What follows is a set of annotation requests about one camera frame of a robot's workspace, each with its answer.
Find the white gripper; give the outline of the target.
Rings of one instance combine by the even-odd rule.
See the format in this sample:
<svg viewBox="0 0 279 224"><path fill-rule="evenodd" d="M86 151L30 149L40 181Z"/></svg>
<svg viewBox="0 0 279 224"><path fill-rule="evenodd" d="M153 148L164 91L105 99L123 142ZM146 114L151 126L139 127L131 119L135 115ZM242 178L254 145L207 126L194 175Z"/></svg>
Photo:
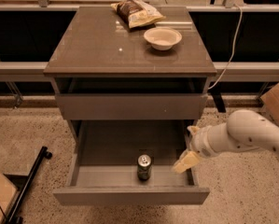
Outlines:
<svg viewBox="0 0 279 224"><path fill-rule="evenodd" d="M188 126L191 135L190 150L185 150L174 163L173 170L182 174L197 165L203 158L212 158L226 151L227 130L225 124L216 126Z"/></svg>

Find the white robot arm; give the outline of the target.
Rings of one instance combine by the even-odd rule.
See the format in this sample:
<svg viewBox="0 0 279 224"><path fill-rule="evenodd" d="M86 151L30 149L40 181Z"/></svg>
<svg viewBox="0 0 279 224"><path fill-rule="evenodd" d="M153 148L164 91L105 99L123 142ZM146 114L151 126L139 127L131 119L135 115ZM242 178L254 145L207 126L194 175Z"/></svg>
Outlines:
<svg viewBox="0 0 279 224"><path fill-rule="evenodd" d="M279 156L279 127L251 110L235 111L222 124L202 128L188 126L188 130L189 145L173 166L179 174L223 152L264 148Z"/></svg>

